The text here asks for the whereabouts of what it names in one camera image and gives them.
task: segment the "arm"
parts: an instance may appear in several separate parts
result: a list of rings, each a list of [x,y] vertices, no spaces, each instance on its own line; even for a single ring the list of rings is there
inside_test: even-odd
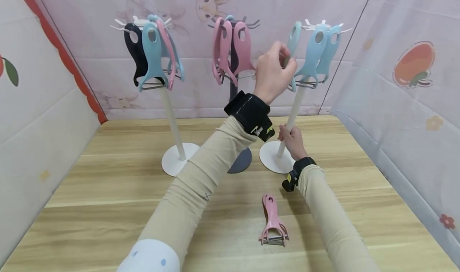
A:
[[[254,95],[267,105],[287,88],[297,68],[291,58],[282,69],[283,55],[289,55],[287,47],[276,42],[258,60]],[[117,271],[163,271],[161,266],[167,266],[165,271],[179,272],[215,188],[240,152],[256,139],[236,118],[229,117],[176,176]]]
[[[297,127],[290,133],[286,127],[281,126],[279,139],[284,139],[294,160],[308,157],[303,147],[302,133]],[[323,169],[314,164],[304,167],[297,188],[310,208],[335,271],[380,271],[334,192],[327,185]]]
[[[187,248],[208,201],[239,153],[257,136],[229,117],[176,176],[139,236],[166,243],[184,262]]]

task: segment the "fabric wall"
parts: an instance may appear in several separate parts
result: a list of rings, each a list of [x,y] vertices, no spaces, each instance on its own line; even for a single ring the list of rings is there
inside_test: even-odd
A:
[[[132,21],[154,12],[172,18],[172,36],[185,66],[187,80],[172,91],[177,117],[223,117],[230,85],[219,86],[211,73],[212,24],[209,17],[232,14],[247,16],[247,23],[260,20],[251,31],[254,61],[275,40],[286,41],[295,21],[308,18],[316,24],[345,23],[344,28],[359,26],[343,35],[331,65],[329,81],[316,90],[308,90],[301,115],[327,114],[337,91],[348,74],[351,63],[362,47],[373,19],[384,0],[40,0],[60,31],[76,63],[97,96],[109,119],[165,117],[158,91],[137,93],[133,85],[135,64],[124,43],[123,32],[114,18]],[[297,48],[299,65],[305,58],[309,33],[304,32]],[[335,73],[339,61],[343,65]],[[333,83],[331,94],[326,96]],[[240,89],[250,91],[254,80],[242,79]],[[288,115],[294,93],[286,91],[272,105],[272,115]]]
[[[0,0],[0,266],[99,126],[24,0]]]
[[[458,0],[385,0],[332,114],[460,266],[458,31]]]

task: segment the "white sleeve cuff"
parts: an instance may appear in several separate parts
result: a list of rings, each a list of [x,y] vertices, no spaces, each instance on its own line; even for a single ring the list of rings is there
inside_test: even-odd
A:
[[[142,239],[136,242],[117,272],[180,272],[179,257],[166,243]]]

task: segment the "gray round base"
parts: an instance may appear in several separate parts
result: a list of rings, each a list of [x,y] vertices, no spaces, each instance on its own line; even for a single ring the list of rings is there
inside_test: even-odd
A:
[[[249,148],[243,150],[236,158],[228,173],[239,173],[249,167],[252,161],[252,153]]]

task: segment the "beige sleeve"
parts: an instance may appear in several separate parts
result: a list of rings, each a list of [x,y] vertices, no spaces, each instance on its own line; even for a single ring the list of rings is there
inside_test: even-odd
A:
[[[203,210],[241,151],[257,140],[229,117],[176,176],[139,236],[169,245],[184,263]]]
[[[334,192],[327,185],[323,169],[317,165],[305,167],[298,188],[310,208],[335,271],[380,271]]]

